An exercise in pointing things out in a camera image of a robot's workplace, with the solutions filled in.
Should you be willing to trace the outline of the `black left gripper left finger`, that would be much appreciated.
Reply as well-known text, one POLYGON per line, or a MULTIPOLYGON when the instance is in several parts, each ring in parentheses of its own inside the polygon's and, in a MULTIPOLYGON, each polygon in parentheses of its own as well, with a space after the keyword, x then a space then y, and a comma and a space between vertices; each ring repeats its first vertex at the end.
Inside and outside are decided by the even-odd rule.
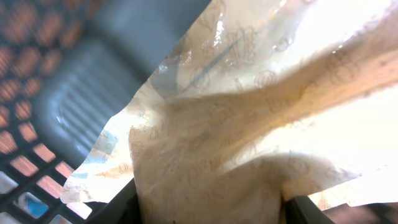
POLYGON ((132 179, 87 224, 142 224, 135 179, 132 179))

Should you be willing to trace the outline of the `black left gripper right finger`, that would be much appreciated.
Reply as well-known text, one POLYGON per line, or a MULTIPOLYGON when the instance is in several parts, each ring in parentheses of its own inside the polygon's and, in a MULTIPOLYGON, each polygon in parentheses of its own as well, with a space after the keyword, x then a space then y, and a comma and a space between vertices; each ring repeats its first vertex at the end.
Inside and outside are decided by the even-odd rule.
POLYGON ((286 224, 334 224, 308 196, 285 202, 286 224))

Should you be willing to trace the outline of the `beige plastic pouch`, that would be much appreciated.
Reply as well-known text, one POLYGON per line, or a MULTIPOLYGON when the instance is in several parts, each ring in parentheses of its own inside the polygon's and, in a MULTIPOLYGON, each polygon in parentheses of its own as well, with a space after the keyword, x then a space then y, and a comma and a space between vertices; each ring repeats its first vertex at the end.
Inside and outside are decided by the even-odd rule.
POLYGON ((395 201, 397 2, 211 2, 60 198, 110 202, 130 180, 144 223, 395 201))

